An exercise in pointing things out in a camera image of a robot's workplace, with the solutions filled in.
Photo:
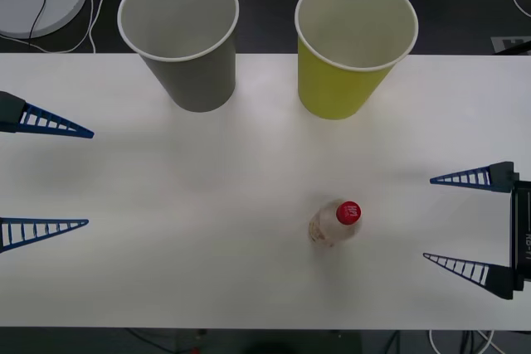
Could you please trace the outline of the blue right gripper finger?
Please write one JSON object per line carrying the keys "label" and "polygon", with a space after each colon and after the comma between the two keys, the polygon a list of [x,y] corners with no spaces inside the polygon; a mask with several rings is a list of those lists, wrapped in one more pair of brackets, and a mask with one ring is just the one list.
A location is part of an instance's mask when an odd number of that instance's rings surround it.
{"label": "blue right gripper finger", "polygon": [[430,184],[490,192],[511,192],[518,180],[519,174],[514,171],[514,163],[506,161],[433,177],[430,179]]}
{"label": "blue right gripper finger", "polygon": [[430,253],[423,257],[439,267],[502,299],[514,296],[514,273],[508,266],[457,259]]}

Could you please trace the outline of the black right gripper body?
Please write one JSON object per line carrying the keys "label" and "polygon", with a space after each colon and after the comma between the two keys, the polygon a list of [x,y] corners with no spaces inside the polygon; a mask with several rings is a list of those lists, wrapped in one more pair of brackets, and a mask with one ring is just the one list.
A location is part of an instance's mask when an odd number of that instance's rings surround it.
{"label": "black right gripper body", "polygon": [[530,182],[517,181],[511,192],[511,258],[514,290],[530,280]]}

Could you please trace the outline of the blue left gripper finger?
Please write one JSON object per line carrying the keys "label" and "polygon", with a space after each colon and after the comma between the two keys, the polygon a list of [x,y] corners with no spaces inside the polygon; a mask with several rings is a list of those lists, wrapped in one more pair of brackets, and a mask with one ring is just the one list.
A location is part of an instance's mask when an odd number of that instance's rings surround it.
{"label": "blue left gripper finger", "polygon": [[91,130],[5,91],[1,92],[1,131],[88,139],[94,137]]}
{"label": "blue left gripper finger", "polygon": [[89,224],[84,219],[1,218],[1,252],[50,239]]}

